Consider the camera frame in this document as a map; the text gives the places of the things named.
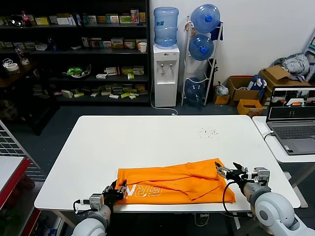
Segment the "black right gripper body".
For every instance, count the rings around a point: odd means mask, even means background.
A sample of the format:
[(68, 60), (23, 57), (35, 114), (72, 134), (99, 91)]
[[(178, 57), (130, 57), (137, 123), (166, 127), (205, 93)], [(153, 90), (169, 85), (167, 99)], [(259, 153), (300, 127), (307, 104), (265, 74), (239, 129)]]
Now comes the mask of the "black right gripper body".
[(226, 179), (233, 180), (236, 184), (245, 184), (248, 179), (248, 174), (241, 172), (227, 172)]

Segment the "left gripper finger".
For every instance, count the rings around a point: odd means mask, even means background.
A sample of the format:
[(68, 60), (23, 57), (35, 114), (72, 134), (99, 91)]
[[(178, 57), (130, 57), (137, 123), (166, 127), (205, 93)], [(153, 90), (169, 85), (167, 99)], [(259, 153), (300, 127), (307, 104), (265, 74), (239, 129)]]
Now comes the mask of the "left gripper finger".
[(118, 189), (118, 198), (124, 199), (126, 197), (126, 187), (127, 187), (127, 180), (124, 180), (120, 188)]
[(118, 190), (116, 187), (116, 180), (112, 182), (110, 185), (106, 186), (104, 189), (104, 194), (117, 194)]

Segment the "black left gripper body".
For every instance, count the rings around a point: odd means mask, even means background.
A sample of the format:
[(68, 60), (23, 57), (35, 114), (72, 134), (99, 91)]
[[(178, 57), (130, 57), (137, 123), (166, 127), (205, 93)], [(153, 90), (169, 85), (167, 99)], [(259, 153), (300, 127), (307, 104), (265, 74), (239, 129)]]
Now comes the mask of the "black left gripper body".
[(117, 201), (122, 200), (118, 198), (118, 192), (117, 194), (104, 194), (103, 192), (103, 196), (104, 196), (104, 202), (110, 203), (112, 205), (114, 205)]

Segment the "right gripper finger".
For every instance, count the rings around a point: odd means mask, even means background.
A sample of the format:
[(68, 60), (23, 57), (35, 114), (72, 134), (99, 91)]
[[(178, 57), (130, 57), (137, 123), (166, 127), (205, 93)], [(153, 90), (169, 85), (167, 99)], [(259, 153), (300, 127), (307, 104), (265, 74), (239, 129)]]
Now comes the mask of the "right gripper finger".
[(244, 167), (241, 164), (233, 162), (233, 165), (236, 167), (239, 174), (246, 174), (248, 172), (247, 167)]
[(228, 173), (230, 173), (230, 169), (225, 167), (225, 166), (222, 166), (220, 163), (218, 162), (215, 162), (215, 166), (216, 166), (216, 170), (217, 170), (217, 173), (222, 176), (222, 177), (226, 177)]

